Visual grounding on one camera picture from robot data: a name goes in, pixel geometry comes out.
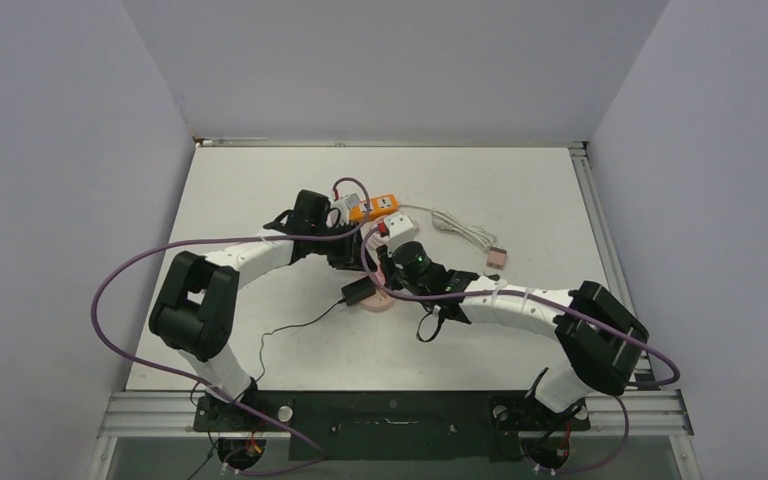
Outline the pink round socket base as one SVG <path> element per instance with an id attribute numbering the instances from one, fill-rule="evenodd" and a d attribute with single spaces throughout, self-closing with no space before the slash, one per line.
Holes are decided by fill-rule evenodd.
<path id="1" fill-rule="evenodd" d="M 374 288 L 373 294 L 359 302 L 360 306 L 373 313 L 381 313 L 395 304 L 395 299 L 381 290 L 380 288 Z"/>

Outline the black power adapter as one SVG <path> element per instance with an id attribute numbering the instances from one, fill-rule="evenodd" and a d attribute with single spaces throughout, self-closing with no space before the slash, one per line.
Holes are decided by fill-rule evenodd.
<path id="1" fill-rule="evenodd" d="M 377 287 L 369 277 L 355 280 L 341 288 L 342 302 L 351 307 L 376 295 Z"/>

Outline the orange power strip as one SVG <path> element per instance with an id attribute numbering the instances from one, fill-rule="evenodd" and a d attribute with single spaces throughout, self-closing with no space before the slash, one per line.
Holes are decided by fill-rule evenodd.
<path id="1" fill-rule="evenodd" d="M 361 199 L 349 210 L 348 220 L 351 222 L 360 222 L 364 219 L 373 221 L 393 214 L 399 207 L 400 204 L 393 194 L 371 197 L 369 201 Z"/>

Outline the pink brown small charger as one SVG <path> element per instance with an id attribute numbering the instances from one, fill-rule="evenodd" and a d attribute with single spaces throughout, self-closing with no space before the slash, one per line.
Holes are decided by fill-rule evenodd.
<path id="1" fill-rule="evenodd" d="M 487 250 L 486 266 L 495 270 L 502 270 L 507 263 L 508 253 L 505 249 L 491 246 Z"/>

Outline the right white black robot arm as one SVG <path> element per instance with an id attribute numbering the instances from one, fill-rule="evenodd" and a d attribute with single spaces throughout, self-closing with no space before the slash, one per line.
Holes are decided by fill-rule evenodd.
<path id="1" fill-rule="evenodd" d="M 525 401 L 527 419 L 549 428 L 582 397 L 618 396 L 629 384 L 648 330 L 604 286 L 584 281 L 571 290 L 535 290 L 497 275 L 448 269 L 423 245 L 377 248 L 387 288 L 420 297 L 440 323 L 492 324 L 555 340 L 565 360 L 541 373 Z"/>

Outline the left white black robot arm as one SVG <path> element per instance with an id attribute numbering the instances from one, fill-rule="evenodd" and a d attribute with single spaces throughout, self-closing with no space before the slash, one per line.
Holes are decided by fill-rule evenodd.
<path id="1" fill-rule="evenodd" d="M 249 428 L 257 401 L 246 393 L 255 380 L 240 365 L 228 342 L 239 290 L 261 276 L 309 255 L 322 255 L 337 270 L 359 270 L 371 259 L 361 244 L 361 226 L 375 203 L 359 203 L 362 217 L 352 219 L 342 200 L 301 191 L 292 208 L 263 225 L 252 241 L 206 255 L 175 255 L 149 314 L 150 331 L 177 351 L 221 399 L 219 417 L 234 430 Z"/>

